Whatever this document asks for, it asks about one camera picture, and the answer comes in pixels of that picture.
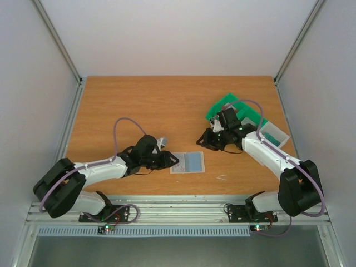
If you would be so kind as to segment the white vip card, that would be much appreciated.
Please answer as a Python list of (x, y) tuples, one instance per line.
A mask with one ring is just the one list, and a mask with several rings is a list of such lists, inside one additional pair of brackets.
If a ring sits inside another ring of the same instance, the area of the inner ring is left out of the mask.
[(170, 169), (171, 174), (180, 174), (186, 172), (185, 164), (185, 153), (173, 153), (173, 155), (179, 160), (173, 167)]

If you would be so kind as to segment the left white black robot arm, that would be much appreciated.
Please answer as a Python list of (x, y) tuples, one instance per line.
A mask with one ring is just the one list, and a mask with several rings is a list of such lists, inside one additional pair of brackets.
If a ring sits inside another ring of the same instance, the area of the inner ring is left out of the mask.
[(76, 211), (86, 214), (94, 221), (107, 221), (117, 209), (99, 191), (85, 192), (92, 184), (110, 179), (137, 175), (141, 168), (155, 171), (168, 169), (179, 163), (170, 151), (165, 151), (166, 139), (143, 135), (134, 146), (105, 160), (80, 163), (68, 158), (58, 160), (33, 187), (40, 201), (40, 212), (58, 218)]

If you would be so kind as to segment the beige card holder wallet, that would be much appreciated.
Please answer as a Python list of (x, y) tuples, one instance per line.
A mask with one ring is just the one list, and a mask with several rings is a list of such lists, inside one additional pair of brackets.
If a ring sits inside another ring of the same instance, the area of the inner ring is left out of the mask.
[(202, 151), (175, 153), (185, 153), (186, 172), (181, 174), (194, 174), (205, 172), (204, 153)]

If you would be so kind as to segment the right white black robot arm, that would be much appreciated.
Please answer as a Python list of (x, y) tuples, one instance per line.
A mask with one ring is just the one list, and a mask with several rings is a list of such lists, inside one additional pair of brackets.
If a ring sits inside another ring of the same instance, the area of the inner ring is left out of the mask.
[(263, 137), (259, 127), (241, 123), (232, 108), (218, 112), (210, 125), (197, 140), (197, 145), (213, 151), (225, 151), (227, 145), (235, 145), (267, 167), (279, 180), (277, 191), (262, 191), (245, 200), (249, 221), (259, 220), (266, 212), (277, 210), (296, 217), (317, 204), (325, 204), (315, 163), (288, 155)]

